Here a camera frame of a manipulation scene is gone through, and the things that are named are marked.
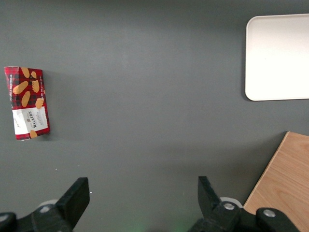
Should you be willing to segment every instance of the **wooden surface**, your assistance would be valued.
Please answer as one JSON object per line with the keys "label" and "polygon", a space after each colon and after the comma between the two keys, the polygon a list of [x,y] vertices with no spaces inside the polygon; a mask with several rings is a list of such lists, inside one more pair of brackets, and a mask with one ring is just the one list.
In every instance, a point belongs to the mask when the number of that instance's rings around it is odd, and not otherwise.
{"label": "wooden surface", "polygon": [[244,208],[284,212],[301,232],[309,231],[309,137],[287,132]]}

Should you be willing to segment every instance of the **gray table surface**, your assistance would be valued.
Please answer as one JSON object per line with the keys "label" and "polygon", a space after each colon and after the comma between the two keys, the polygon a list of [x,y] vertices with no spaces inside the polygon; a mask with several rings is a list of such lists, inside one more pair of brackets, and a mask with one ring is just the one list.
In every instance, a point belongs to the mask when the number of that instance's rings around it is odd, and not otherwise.
{"label": "gray table surface", "polygon": [[42,69],[51,133],[16,141],[0,81],[0,211],[19,217],[89,177],[76,232],[184,232],[197,177],[242,203],[308,100],[244,93],[245,30],[300,0],[0,1],[0,66]]}

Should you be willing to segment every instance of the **red tartan box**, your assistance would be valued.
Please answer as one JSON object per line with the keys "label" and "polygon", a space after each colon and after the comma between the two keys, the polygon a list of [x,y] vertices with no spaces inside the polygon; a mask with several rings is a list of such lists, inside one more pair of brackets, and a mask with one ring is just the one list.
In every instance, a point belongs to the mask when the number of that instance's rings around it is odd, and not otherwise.
{"label": "red tartan box", "polygon": [[12,105],[16,139],[32,139],[50,132],[43,72],[4,67]]}

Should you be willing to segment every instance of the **cardboard box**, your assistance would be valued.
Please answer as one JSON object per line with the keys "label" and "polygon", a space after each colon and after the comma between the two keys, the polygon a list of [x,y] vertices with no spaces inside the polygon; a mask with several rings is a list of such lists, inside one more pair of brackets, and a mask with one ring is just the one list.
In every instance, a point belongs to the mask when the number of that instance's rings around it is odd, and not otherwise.
{"label": "cardboard box", "polygon": [[43,72],[24,67],[4,67],[17,140],[50,132]]}

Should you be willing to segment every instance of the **shortbread biscuit illustration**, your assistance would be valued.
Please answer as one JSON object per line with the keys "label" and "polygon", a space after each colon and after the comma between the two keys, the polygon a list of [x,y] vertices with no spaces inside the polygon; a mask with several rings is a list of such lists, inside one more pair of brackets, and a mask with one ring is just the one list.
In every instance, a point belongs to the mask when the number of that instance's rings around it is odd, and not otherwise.
{"label": "shortbread biscuit illustration", "polygon": [[34,130],[31,130],[30,131],[30,138],[33,139],[35,137],[38,137],[38,134]]}
{"label": "shortbread biscuit illustration", "polygon": [[40,90],[39,81],[32,81],[32,90],[35,93],[38,93]]}
{"label": "shortbread biscuit illustration", "polygon": [[21,68],[21,71],[23,72],[25,78],[29,78],[30,77],[30,73],[29,73],[29,69],[28,68]]}
{"label": "shortbread biscuit illustration", "polygon": [[21,105],[22,105],[23,107],[26,107],[26,106],[28,105],[29,99],[30,99],[30,91],[27,91],[27,92],[24,94],[23,98],[21,99]]}
{"label": "shortbread biscuit illustration", "polygon": [[33,78],[37,79],[37,74],[36,74],[35,71],[32,71],[32,72],[31,72],[31,76],[32,76]]}
{"label": "shortbread biscuit illustration", "polygon": [[35,107],[41,109],[44,104],[44,98],[38,98],[35,102]]}
{"label": "shortbread biscuit illustration", "polygon": [[25,88],[27,88],[27,86],[28,86],[28,81],[24,81],[13,88],[13,93],[20,94],[25,90]]}

